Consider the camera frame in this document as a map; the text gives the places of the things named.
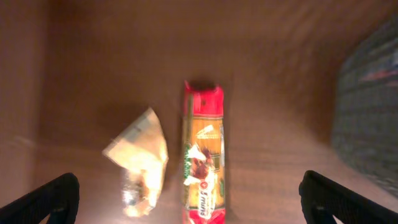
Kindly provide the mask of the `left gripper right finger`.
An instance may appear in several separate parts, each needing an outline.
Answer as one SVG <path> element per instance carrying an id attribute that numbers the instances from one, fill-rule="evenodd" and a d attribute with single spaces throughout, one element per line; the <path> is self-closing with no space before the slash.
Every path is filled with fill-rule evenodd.
<path id="1" fill-rule="evenodd" d="M 299 185 L 302 212 L 308 224 L 397 223 L 397 213 L 308 170 Z"/>

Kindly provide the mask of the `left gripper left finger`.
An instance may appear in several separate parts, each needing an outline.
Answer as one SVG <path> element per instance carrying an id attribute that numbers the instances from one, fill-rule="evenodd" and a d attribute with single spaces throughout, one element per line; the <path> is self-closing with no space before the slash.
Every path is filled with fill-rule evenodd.
<path id="1" fill-rule="evenodd" d="M 80 185 L 65 173 L 1 208 L 1 223 L 74 224 L 78 213 Z"/>

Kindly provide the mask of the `clear bag of rice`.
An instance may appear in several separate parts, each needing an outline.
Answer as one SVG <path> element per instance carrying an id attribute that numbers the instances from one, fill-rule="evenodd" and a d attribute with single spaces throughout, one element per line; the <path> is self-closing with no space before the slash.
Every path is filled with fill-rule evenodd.
<path id="1" fill-rule="evenodd" d="M 148 108 L 103 150 L 103 155 L 123 168 L 123 212 L 129 217 L 148 215 L 161 194 L 169 159 L 154 110 Z"/>

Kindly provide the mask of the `grey plastic basket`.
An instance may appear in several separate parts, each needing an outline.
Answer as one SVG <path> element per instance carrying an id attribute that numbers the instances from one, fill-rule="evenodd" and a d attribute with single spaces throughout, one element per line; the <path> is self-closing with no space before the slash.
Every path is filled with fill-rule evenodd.
<path id="1" fill-rule="evenodd" d="M 346 164 L 397 196 L 397 16 L 343 63 L 331 144 Z"/>

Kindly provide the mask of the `red spaghetti packet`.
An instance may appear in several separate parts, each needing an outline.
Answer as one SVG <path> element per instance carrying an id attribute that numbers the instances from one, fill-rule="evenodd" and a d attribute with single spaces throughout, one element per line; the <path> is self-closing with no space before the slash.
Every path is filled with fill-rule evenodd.
<path id="1" fill-rule="evenodd" d="M 185 82 L 183 106 L 183 222 L 224 224 L 226 180 L 224 91 Z"/>

